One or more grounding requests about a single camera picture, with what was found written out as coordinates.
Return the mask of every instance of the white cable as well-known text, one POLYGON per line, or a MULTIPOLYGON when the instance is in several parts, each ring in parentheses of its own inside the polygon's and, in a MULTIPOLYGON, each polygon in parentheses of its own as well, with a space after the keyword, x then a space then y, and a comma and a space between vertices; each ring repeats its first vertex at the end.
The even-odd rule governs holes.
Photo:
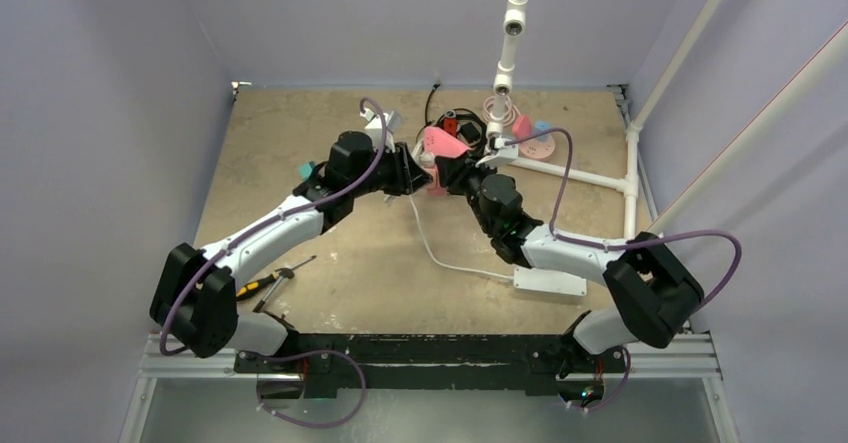
POLYGON ((424 234, 424 227, 421 225, 421 215, 418 214, 418 207, 415 206, 415 200, 412 198, 412 195, 409 195, 409 204, 412 205, 412 212, 415 214, 415 224, 418 225, 418 232, 421 233, 421 241, 424 243, 424 248, 427 250, 427 254, 430 255, 430 259, 433 260, 433 263, 449 270, 462 271, 465 273, 473 273, 476 275, 488 276, 490 278, 498 278, 500 280, 512 281, 511 276, 492 273, 490 271, 475 270, 473 268, 463 268, 461 266, 448 265, 447 263, 442 263, 441 261, 437 260, 436 255, 433 254, 433 250, 430 249, 430 244, 427 242, 427 235, 424 234))
MULTIPOLYGON (((483 117, 486 121, 492 121, 492 106, 495 104, 495 97, 490 96, 483 100, 483 117)), ((504 114, 503 125, 507 127, 513 123, 518 117, 521 116, 521 111, 518 110, 518 107, 512 103, 512 98, 509 95, 506 96, 506 113, 504 114)))

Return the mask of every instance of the blue object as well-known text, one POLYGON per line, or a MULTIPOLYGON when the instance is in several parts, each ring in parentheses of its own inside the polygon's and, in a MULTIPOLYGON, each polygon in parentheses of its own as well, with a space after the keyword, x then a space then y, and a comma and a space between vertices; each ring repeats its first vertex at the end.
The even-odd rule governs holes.
POLYGON ((304 163, 297 167, 297 172, 300 173, 300 179, 306 181, 309 178, 309 175, 312 174, 312 170, 315 169, 315 162, 310 161, 309 163, 304 163))
MULTIPOLYGON (((546 123, 546 122, 541 121, 541 120, 538 120, 538 121, 536 121, 536 123, 533 123, 533 129, 535 130, 535 131, 533 131, 533 133, 539 133, 540 131, 550 130, 551 124, 546 123)), ((539 141, 548 141, 549 136, 550 135, 542 135, 542 136, 537 137, 536 139, 539 140, 539 141)))

